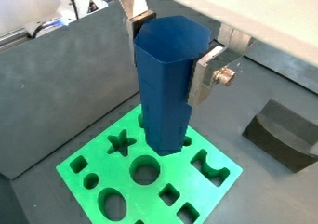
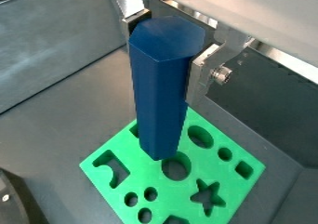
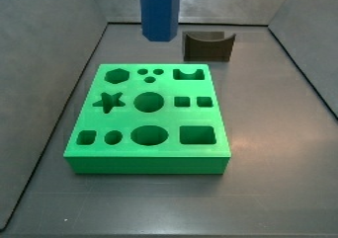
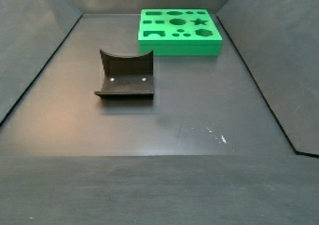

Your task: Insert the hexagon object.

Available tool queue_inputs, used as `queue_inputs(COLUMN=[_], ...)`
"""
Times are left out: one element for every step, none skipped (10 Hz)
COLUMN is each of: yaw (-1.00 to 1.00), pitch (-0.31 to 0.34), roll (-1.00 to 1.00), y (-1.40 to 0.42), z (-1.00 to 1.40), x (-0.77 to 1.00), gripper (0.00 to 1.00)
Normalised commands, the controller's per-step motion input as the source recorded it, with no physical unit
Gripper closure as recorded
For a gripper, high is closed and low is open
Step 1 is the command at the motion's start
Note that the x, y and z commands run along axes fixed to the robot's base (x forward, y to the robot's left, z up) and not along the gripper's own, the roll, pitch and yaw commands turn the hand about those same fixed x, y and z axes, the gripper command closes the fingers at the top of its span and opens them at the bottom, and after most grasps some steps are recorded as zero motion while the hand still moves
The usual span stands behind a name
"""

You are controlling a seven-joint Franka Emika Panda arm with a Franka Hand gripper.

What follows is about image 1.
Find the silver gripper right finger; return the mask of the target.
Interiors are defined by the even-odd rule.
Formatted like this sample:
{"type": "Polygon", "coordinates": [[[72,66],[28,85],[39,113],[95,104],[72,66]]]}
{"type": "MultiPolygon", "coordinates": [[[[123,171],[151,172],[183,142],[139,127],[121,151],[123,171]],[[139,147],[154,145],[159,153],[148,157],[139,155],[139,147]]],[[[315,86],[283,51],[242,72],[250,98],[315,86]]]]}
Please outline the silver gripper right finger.
{"type": "Polygon", "coordinates": [[[187,94],[187,104],[191,107],[203,102],[216,84],[230,86],[235,72],[228,64],[243,56],[252,43],[254,38],[248,34],[226,24],[220,25],[218,38],[194,66],[187,94]]]}

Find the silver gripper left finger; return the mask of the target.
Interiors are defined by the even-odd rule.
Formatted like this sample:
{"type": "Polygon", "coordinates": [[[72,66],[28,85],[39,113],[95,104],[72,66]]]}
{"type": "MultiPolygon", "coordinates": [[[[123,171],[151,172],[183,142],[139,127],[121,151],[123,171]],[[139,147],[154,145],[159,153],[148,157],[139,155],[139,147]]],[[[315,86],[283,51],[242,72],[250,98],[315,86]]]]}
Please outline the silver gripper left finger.
{"type": "Polygon", "coordinates": [[[156,18],[156,13],[148,8],[147,0],[117,0],[124,11],[124,22],[129,38],[132,64],[135,64],[133,38],[147,20],[156,18]]]}

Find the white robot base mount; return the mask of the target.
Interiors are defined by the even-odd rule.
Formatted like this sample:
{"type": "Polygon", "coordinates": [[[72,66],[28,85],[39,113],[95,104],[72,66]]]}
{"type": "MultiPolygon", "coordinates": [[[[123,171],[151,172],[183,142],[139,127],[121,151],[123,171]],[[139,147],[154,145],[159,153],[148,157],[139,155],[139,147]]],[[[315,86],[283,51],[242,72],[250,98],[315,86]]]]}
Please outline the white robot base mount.
{"type": "Polygon", "coordinates": [[[104,0],[60,0],[55,13],[41,16],[25,25],[28,37],[35,39],[107,6],[108,3],[104,0]]]}

